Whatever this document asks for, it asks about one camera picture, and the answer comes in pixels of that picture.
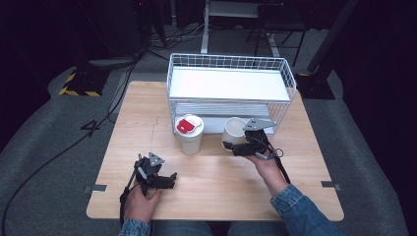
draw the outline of finger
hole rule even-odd
[[[245,158],[247,158],[248,160],[256,163],[256,161],[258,160],[258,158],[255,155],[246,155],[244,156]]]
[[[156,190],[156,192],[154,193],[154,195],[149,201],[153,203],[154,205],[156,205],[161,196],[162,196],[162,190],[158,189]]]

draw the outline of hand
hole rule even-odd
[[[255,164],[272,197],[278,195],[288,186],[274,159],[264,160],[255,155],[245,157]]]
[[[156,190],[154,195],[150,199],[147,199],[142,193],[140,185],[134,187],[126,200],[125,220],[138,219],[149,223],[161,195],[162,190]]]

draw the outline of blue jeans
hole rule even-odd
[[[205,221],[156,220],[151,224],[152,236],[212,236]],[[284,236],[289,235],[283,222],[235,221],[230,224],[228,236]]]

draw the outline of wooden table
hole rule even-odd
[[[131,82],[87,208],[91,218],[118,218],[119,197],[138,160],[154,152],[165,159],[159,175],[178,172],[174,189],[164,190],[153,219],[280,220],[267,186],[252,162],[221,147],[221,135],[203,135],[199,153],[187,156],[172,133],[166,83]],[[277,133],[269,137],[284,151],[282,163],[292,183],[334,221],[343,211],[330,181],[302,100],[297,93]]]

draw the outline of person's right hand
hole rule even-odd
[[[288,186],[274,159],[264,160],[255,155],[245,157],[255,164],[272,197],[278,195]]]

